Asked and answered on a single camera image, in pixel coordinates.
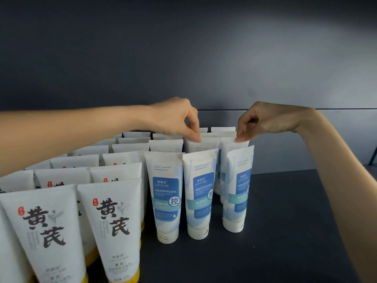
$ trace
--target forearm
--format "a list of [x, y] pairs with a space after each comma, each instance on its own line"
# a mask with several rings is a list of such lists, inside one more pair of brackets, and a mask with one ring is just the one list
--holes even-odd
[[148, 117], [148, 106], [0, 112], [0, 176], [123, 131], [146, 129]]
[[364, 282], [377, 279], [377, 183], [319, 112], [297, 132], [308, 146], [348, 255]]

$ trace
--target dark wall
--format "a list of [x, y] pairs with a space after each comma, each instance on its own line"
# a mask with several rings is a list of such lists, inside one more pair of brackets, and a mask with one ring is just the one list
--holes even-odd
[[363, 0], [3, 1], [0, 109], [172, 96], [198, 109], [377, 108], [374, 9]]

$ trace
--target finger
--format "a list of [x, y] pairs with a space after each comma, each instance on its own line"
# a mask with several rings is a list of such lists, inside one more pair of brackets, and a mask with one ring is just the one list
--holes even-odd
[[198, 111], [194, 107], [192, 107], [186, 117], [190, 121], [190, 128], [194, 131], [194, 133], [196, 133], [199, 136], [200, 129], [199, 129]]
[[253, 128], [247, 129], [245, 132], [238, 135], [234, 141], [237, 143], [250, 141], [254, 139], [255, 137], [257, 137], [258, 135], [265, 133], [265, 130], [262, 127], [262, 124], [263, 123], [258, 123]]
[[200, 143], [202, 141], [199, 135], [193, 129], [187, 127], [186, 125], [182, 132], [182, 135], [192, 142]]
[[238, 127], [237, 127], [237, 136], [243, 133], [247, 129], [247, 124], [252, 119], [257, 119], [257, 111], [256, 107], [259, 105], [259, 102], [254, 103], [249, 110], [247, 110], [242, 116], [238, 119]]

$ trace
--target gray wall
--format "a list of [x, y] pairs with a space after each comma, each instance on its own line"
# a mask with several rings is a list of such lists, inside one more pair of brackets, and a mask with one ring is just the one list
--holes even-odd
[[[14, 1], [0, 7], [0, 110], [179, 96], [202, 126], [234, 126], [260, 100], [324, 109], [363, 164], [377, 146], [372, 1]], [[297, 135], [255, 144], [256, 173], [314, 167]]]

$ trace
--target tube cap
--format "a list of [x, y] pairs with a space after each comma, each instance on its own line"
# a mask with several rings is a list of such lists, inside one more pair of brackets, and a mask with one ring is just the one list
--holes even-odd
[[226, 230], [230, 232], [240, 232], [243, 230], [243, 226], [245, 225], [245, 222], [231, 222], [230, 220], [227, 220], [226, 218], [222, 218], [222, 224], [225, 227]]
[[157, 230], [157, 239], [159, 242], [164, 244], [170, 244], [177, 240], [179, 235], [179, 228], [177, 228], [175, 231], [171, 233], [163, 233], [159, 230]]
[[194, 229], [194, 228], [190, 227], [189, 225], [187, 225], [188, 235], [191, 236], [191, 238], [196, 239], [196, 240], [205, 239], [207, 237], [209, 231], [210, 231], [209, 225], [206, 228], [199, 229], [199, 230]]

